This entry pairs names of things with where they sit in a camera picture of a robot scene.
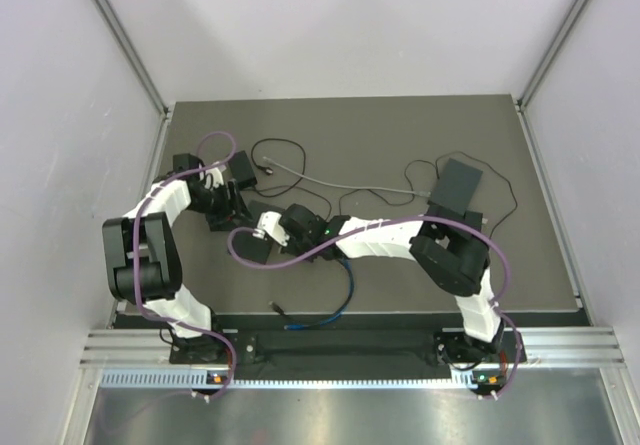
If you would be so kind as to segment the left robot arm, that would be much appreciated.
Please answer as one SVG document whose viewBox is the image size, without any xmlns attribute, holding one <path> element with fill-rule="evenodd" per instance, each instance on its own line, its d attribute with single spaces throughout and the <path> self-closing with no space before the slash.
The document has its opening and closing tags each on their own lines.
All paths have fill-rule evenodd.
<svg viewBox="0 0 640 445">
<path fill-rule="evenodd" d="M 231 168 L 207 166 L 197 156 L 178 154 L 173 168 L 158 176 L 142 200 L 102 225 L 110 293 L 166 326 L 172 346 L 195 363 L 232 361 L 234 353 L 211 307 L 184 283 L 173 225 L 185 211 L 201 214 L 213 231 L 240 223 L 247 209 Z"/>
</svg>

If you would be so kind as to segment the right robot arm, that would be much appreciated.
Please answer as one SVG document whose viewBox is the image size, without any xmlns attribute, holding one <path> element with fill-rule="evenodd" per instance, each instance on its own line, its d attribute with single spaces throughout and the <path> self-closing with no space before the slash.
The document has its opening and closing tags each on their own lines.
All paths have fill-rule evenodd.
<svg viewBox="0 0 640 445">
<path fill-rule="evenodd" d="M 454 297 L 463 323 L 461 351 L 442 355 L 460 361 L 487 361 L 504 345 L 506 319 L 491 285 L 491 257 L 502 262 L 503 286 L 511 280 L 505 253 L 481 231 L 482 215 L 457 214 L 432 206 L 428 212 L 398 219 L 335 215 L 328 220 L 292 205 L 261 227 L 286 253 L 302 259 L 390 258 L 418 265 L 442 291 Z"/>
</svg>

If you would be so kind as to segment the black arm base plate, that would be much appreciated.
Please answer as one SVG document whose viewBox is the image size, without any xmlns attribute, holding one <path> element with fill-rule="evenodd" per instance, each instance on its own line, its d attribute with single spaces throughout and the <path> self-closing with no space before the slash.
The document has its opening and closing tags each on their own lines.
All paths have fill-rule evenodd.
<svg viewBox="0 0 640 445">
<path fill-rule="evenodd" d="M 226 315 L 218 320 L 235 347 L 242 378 L 347 378 L 381 372 L 428 375 L 450 365 L 468 369 L 523 359 L 506 324 L 501 348 L 479 362 L 449 359 L 461 351 L 460 317 L 436 314 L 345 314 L 324 325 L 305 315 L 286 321 L 275 315 Z"/>
</svg>

